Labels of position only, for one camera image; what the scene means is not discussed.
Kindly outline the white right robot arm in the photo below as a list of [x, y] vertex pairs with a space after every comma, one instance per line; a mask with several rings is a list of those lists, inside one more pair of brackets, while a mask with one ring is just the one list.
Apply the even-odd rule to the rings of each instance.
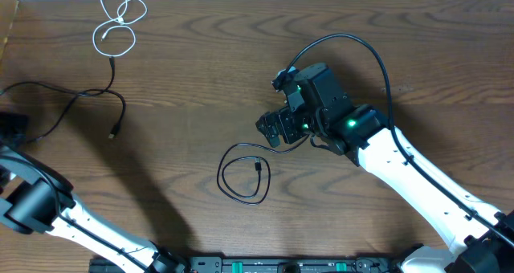
[[424, 157], [394, 124], [392, 112], [355, 105], [326, 63], [292, 63], [271, 82], [285, 107], [256, 123], [271, 147], [301, 137], [347, 157], [378, 177], [429, 224], [448, 250], [420, 246], [398, 261], [400, 272], [511, 272], [513, 215], [475, 197]]

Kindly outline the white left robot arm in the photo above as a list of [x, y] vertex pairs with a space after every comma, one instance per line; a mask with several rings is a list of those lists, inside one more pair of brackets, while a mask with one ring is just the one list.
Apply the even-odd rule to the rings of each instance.
[[187, 272], [190, 264], [148, 239], [137, 237], [91, 212], [61, 174], [18, 151], [27, 116], [1, 114], [1, 186], [18, 178], [1, 198], [1, 223], [20, 234], [64, 238], [98, 255], [91, 272]]

